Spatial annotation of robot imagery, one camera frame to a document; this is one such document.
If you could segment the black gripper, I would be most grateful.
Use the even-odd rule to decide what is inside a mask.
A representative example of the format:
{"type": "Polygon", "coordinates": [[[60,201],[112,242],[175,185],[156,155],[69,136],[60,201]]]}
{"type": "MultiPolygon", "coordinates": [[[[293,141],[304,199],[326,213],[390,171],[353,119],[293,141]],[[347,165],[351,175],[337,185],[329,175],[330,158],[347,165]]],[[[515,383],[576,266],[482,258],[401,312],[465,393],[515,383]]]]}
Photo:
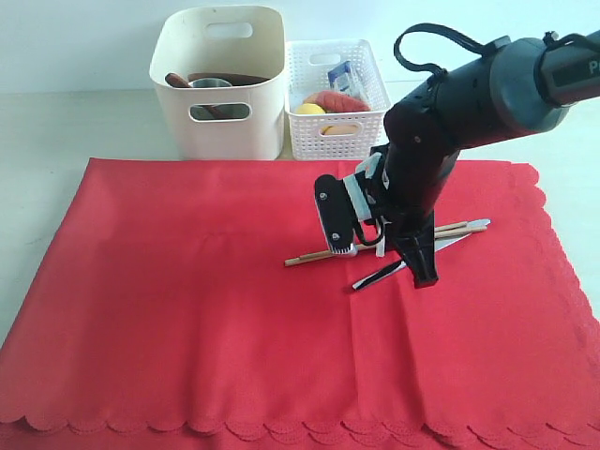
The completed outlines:
{"type": "Polygon", "coordinates": [[[367,183],[373,213],[366,224],[376,228],[377,242],[395,245],[412,272],[415,289],[433,286],[439,280],[434,208],[458,155],[458,150],[424,142],[389,142],[369,152],[369,160],[376,166],[367,183]]]}

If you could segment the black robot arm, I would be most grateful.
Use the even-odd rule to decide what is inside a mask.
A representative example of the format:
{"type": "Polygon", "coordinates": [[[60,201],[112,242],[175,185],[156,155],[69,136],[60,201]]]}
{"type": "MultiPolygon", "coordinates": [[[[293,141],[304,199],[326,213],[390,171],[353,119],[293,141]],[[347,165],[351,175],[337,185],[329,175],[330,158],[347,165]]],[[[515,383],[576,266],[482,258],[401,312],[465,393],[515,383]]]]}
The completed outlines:
{"type": "Polygon", "coordinates": [[[354,284],[356,290],[401,266],[411,269],[415,287],[435,284],[433,210],[460,152],[550,131],[574,104],[599,95],[598,33],[547,32],[481,44],[440,24],[407,31],[448,38],[477,57],[448,71],[412,63],[394,45],[404,68],[430,75],[384,115],[388,142],[370,151],[377,163],[370,185],[374,216],[385,219],[385,242],[400,259],[354,284]]]}

